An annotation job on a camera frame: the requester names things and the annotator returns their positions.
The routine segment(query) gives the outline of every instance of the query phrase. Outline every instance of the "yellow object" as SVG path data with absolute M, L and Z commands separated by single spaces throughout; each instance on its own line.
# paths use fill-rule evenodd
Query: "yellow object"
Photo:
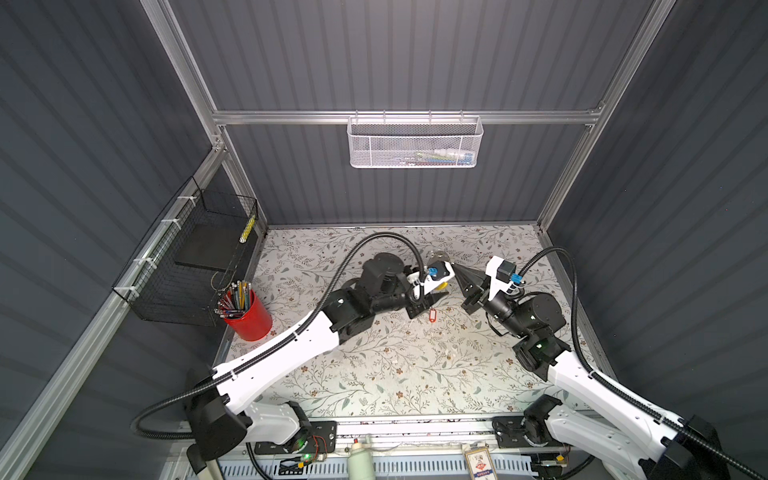
M 256 223 L 256 215 L 251 215 L 250 219 L 248 220 L 248 223 L 245 226 L 245 230 L 243 230 L 243 234 L 240 235 L 240 243 L 245 243 L 246 240 L 248 240 L 248 235 L 250 235 L 250 231 L 253 230 L 253 225 Z

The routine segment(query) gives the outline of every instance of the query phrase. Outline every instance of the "wire basket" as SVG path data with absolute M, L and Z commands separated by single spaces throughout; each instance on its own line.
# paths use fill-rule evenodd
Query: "wire basket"
M 350 117 L 349 162 L 355 168 L 472 168 L 482 140 L 480 117 Z
M 157 246 L 147 256 L 128 263 L 141 263 L 131 286 L 118 287 L 116 283 L 113 290 L 141 319 L 216 325 L 218 315 L 214 309 L 220 292 L 232 281 L 242 280 L 258 241 L 257 233 L 251 232 L 246 242 L 241 243 L 237 232 L 242 234 L 252 217 L 258 220 L 257 212 L 257 202 L 252 197 L 198 188 L 176 218 L 162 220 L 169 225 Z M 226 266 L 212 270 L 180 263 L 182 249 L 197 228 L 235 233 L 231 242 L 224 241 L 232 252 L 231 256 L 224 255 Z

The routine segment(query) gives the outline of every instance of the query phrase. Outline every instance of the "white mesh basket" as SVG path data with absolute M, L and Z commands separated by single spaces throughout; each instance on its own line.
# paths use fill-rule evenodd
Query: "white mesh basket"
M 482 139 L 480 117 L 350 117 L 349 163 L 355 168 L 472 168 Z

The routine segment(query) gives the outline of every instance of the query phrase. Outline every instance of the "table surface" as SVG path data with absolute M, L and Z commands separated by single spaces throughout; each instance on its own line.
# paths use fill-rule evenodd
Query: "table surface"
M 304 317 L 349 249 L 382 230 L 405 235 L 423 249 L 423 257 L 440 249 L 452 261 L 479 270 L 493 255 L 517 263 L 519 269 L 541 250 L 531 225 L 270 230 L 253 285 L 273 317 L 273 330 L 259 342 L 246 342 L 236 334 L 227 360 Z M 342 282 L 358 276 L 362 262 L 382 251 L 399 255 L 406 264 L 415 262 L 396 240 L 374 240 L 357 253 Z M 525 279 L 528 291 L 552 293 L 569 318 L 570 307 L 546 259 Z M 544 393 L 572 408 L 587 408 L 521 368 L 511 349 L 518 340 L 496 336 L 482 310 L 467 315 L 455 281 L 448 290 L 450 295 L 435 306 L 435 323 L 426 313 L 413 320 L 405 311 L 378 315 L 371 329 L 294 370 L 265 391 L 262 400 L 293 400 L 313 417 L 517 412 Z M 557 335 L 571 342 L 569 326 Z M 586 342 L 581 344 L 591 360 Z

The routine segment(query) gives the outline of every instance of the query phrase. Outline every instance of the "floral tablecloth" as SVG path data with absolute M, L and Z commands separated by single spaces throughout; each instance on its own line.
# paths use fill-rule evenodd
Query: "floral tablecloth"
M 479 270 L 493 255 L 520 268 L 541 249 L 534 227 L 527 225 L 271 230 L 253 281 L 274 321 L 267 339 L 305 316 L 349 249 L 381 230 L 405 235 L 423 249 L 423 257 L 440 249 L 452 261 Z M 381 251 L 399 255 L 406 264 L 415 263 L 410 250 L 396 240 L 374 240 L 350 263 L 342 282 L 359 276 L 362 262 Z M 546 259 L 531 269 L 526 281 L 529 291 L 554 294 L 568 319 L 570 308 Z M 314 417 L 514 412 L 542 393 L 557 396 L 572 408 L 585 408 L 575 397 L 568 398 L 566 392 L 521 368 L 511 349 L 517 339 L 496 336 L 482 310 L 467 315 L 455 281 L 449 291 L 435 306 L 435 323 L 426 313 L 414 320 L 403 310 L 378 315 L 371 329 L 294 370 L 272 385 L 263 400 L 294 400 Z M 571 342 L 567 326 L 558 336 Z M 265 341 L 245 342 L 235 335 L 228 359 Z M 581 344 L 591 359 L 586 342 Z

